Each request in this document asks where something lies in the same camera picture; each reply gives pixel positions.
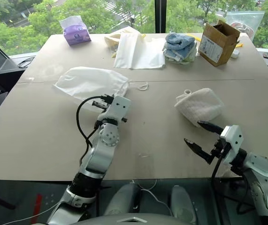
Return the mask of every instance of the red stripe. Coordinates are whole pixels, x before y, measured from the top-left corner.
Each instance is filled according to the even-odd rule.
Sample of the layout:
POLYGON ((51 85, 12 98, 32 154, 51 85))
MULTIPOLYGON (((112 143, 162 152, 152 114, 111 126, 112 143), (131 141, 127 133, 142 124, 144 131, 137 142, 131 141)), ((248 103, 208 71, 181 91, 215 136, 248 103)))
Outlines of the red stripe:
MULTIPOLYGON (((42 195, 37 194, 36 204, 35 204, 33 216, 39 214, 40 208, 41 208, 41 203, 42 203, 42 195)), ((33 217, 31 219, 31 224, 36 224, 37 220, 38 220, 38 217, 33 217)))

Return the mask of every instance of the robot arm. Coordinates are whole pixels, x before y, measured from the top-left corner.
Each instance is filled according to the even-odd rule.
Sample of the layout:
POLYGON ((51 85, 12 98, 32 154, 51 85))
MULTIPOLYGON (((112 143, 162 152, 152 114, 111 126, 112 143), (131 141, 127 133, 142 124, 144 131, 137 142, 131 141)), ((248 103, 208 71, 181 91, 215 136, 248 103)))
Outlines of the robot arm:
POLYGON ((234 173, 246 178, 258 215, 268 217, 268 158, 247 153, 240 148, 243 135, 237 125, 222 129, 205 121, 199 121, 199 124, 204 129, 220 135, 214 149, 211 154, 207 154, 200 146, 185 139, 187 145, 209 164, 214 157, 222 157, 224 164, 232 165, 231 170, 234 173))
POLYGON ((118 125, 121 121, 126 122, 130 100, 121 96, 103 96, 102 99, 107 105, 92 104, 104 109, 95 123, 98 131, 92 142, 93 147, 82 159, 72 184, 49 217, 49 225, 68 225, 79 221, 85 214, 85 208, 95 201, 101 181, 111 165, 119 142, 118 125))

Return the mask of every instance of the window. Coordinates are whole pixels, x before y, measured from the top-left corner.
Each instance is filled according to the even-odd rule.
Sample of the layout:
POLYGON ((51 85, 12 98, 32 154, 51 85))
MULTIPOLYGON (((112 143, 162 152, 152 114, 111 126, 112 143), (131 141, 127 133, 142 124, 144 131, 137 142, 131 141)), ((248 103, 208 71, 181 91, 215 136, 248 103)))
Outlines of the window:
POLYGON ((202 32, 205 24, 227 21, 228 12, 265 11, 253 38, 258 48, 268 48, 268 0, 167 0, 166 32, 202 32))
POLYGON ((268 0, 0 0, 0 48, 7 55, 37 52, 71 15, 81 15, 90 33, 126 26, 154 33, 155 1, 167 1, 167 33, 202 32, 233 11, 265 11, 253 43, 268 48, 268 0))
POLYGON ((153 0, 0 0, 0 48, 7 55, 37 52, 59 20, 81 15, 90 33, 126 26, 154 32, 153 0))

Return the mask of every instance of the table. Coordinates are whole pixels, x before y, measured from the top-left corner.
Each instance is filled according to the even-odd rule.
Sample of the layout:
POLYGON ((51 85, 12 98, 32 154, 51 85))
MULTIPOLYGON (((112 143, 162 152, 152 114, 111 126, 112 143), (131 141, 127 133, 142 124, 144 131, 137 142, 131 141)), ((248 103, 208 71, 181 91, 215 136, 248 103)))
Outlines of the table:
MULTIPOLYGON (((164 34, 147 35, 160 38, 164 34)), ((242 148, 268 157, 268 67, 251 41, 238 59, 213 67, 201 56, 188 66, 167 63, 166 68, 129 70, 113 68, 103 40, 69 47, 62 35, 53 35, 24 72, 0 107, 0 179, 72 180, 85 150, 75 119, 77 106, 53 87, 69 68, 89 66, 113 69, 149 90, 130 88, 128 122, 120 127, 120 143, 105 179, 160 179, 209 177, 208 165, 184 143, 184 137, 210 151, 217 136, 194 127, 175 108, 175 97, 185 89, 211 88, 225 103, 212 122, 239 124, 245 140, 242 148)), ((80 113, 85 132, 98 114, 80 113)), ((219 176, 231 176, 222 166, 219 176)))

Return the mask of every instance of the cardboard box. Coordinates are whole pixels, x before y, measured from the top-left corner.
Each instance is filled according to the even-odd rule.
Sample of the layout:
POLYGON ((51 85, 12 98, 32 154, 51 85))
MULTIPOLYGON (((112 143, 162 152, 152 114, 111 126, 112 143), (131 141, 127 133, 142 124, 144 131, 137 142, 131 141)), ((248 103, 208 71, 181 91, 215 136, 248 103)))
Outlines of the cardboard box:
POLYGON ((239 38, 240 32, 219 20, 216 26, 206 24, 199 45, 199 53, 212 65, 227 63, 239 38))

